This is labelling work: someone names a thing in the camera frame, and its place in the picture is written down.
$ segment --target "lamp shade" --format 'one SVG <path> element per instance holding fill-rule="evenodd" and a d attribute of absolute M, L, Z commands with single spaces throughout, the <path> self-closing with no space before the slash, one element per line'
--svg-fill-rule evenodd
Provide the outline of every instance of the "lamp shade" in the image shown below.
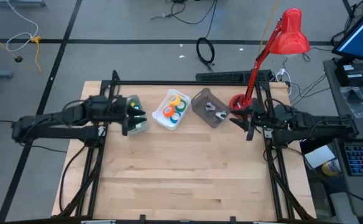
<path fill-rule="evenodd" d="M 288 9 L 282 15 L 281 34 L 276 37 L 270 48 L 272 54 L 301 54 L 310 50 L 305 35 L 300 32 L 300 9 Z"/>

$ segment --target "wooden tabletop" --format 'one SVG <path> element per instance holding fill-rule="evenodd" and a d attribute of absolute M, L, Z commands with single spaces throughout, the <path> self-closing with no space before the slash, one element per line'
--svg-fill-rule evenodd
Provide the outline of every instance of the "wooden tabletop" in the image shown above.
<path fill-rule="evenodd" d="M 100 83 L 86 82 L 81 99 L 97 95 Z M 273 98 L 290 103 L 284 83 L 270 86 Z M 122 136 L 120 125 L 109 126 L 93 218 L 136 220 L 145 214 L 148 220 L 226 221 L 230 216 L 238 221 L 276 220 L 270 174 L 262 157 L 262 134 L 255 133 L 252 141 L 246 141 L 246 133 L 230 121 L 213 129 L 191 107 L 174 131 L 152 119 L 152 112 L 168 89 L 193 98 L 205 87 L 208 86 L 121 87 L 123 96 L 139 96 L 150 127 L 145 133 Z M 233 95 L 246 90 L 244 86 L 209 88 L 226 104 Z M 70 141 L 65 164 L 81 147 L 82 142 Z M 298 142 L 290 147 L 300 150 Z M 63 206 L 80 188 L 87 151 L 73 161 L 66 174 Z M 285 150 L 283 154 L 290 190 L 315 217 L 303 158 L 293 151 Z M 53 214 L 58 213 L 57 195 Z"/>

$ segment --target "floor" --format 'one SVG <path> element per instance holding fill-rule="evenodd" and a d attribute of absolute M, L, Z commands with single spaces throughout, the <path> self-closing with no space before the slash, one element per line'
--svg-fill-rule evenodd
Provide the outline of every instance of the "floor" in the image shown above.
<path fill-rule="evenodd" d="M 170 11 L 171 4 L 158 0 L 46 0 L 46 3 L 46 7 L 16 8 L 20 14 L 39 25 L 38 34 L 44 39 L 39 54 L 42 73 L 35 73 L 15 63 L 0 47 L 0 70 L 14 72 L 13 79 L 0 79 L 0 119 L 17 120 L 37 112 L 59 111 L 65 103 L 80 97 L 86 80 L 109 79 L 113 69 L 123 80 L 194 80 L 196 73 L 208 72 L 197 59 L 194 40 L 206 34 L 209 18 L 195 26 L 183 24 L 174 18 L 151 21 L 151 17 Z M 211 3 L 210 0 L 189 0 L 180 17 L 197 21 Z M 219 1 L 209 39 L 248 41 L 214 45 L 215 72 L 252 68 L 259 48 L 257 43 L 262 37 L 272 5 L 273 1 Z M 303 11 L 302 31 L 314 44 L 321 44 L 312 47 L 331 49 L 326 42 L 343 29 L 347 18 L 342 1 L 283 0 L 275 11 L 275 18 L 289 7 L 298 7 Z M 69 26 L 73 12 L 76 20 Z M 276 23 L 275 18 L 265 39 L 268 39 Z M 17 17 L 9 7 L 0 6 L 0 39 L 34 31 L 33 25 Z M 69 38 L 68 44 L 63 43 L 64 36 Z M 12 49 L 18 46 L 20 44 L 11 44 Z M 16 54 L 23 56 L 24 61 L 35 68 L 35 51 L 35 44 L 27 44 Z M 285 63 L 292 82 L 302 88 L 323 75 L 323 60 L 335 56 L 317 49 L 307 54 L 310 63 L 305 62 L 301 55 Z M 277 72 L 284 58 L 270 55 L 262 68 Z M 47 84 L 53 86 L 45 105 L 41 103 L 41 98 Z M 313 92 L 327 87 L 325 79 Z M 296 107 L 313 114 L 336 115 L 329 90 L 302 100 Z M 68 141 L 39 140 L 36 144 L 66 150 Z M 0 123 L 0 210 L 22 150 L 11 139 L 10 124 Z M 6 221 L 48 218 L 64 159 L 64 154 L 33 148 L 9 212 L 7 216 L 1 215 L 1 218 Z"/>

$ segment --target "red desk lamp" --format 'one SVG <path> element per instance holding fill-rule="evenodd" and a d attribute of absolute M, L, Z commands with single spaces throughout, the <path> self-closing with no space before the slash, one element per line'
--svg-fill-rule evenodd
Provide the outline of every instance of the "red desk lamp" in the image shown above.
<path fill-rule="evenodd" d="M 254 91 L 254 83 L 257 72 L 264 59 L 273 54 L 301 54 L 310 50 L 310 44 L 304 34 L 300 32 L 301 27 L 301 11 L 300 9 L 287 9 L 282 19 L 279 19 L 270 39 L 256 58 L 254 68 L 250 75 L 248 89 L 245 94 L 238 94 L 231 98 L 230 108 L 232 110 L 240 110 L 252 104 L 252 92 Z"/>

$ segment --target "lamp base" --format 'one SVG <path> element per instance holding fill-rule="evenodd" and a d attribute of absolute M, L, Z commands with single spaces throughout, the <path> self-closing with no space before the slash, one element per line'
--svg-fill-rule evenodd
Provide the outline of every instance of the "lamp base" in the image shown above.
<path fill-rule="evenodd" d="M 248 103 L 245 103 L 245 94 L 238 94 L 231 98 L 229 107 L 231 110 L 241 110 L 247 108 L 252 104 L 252 98 L 249 99 Z"/>

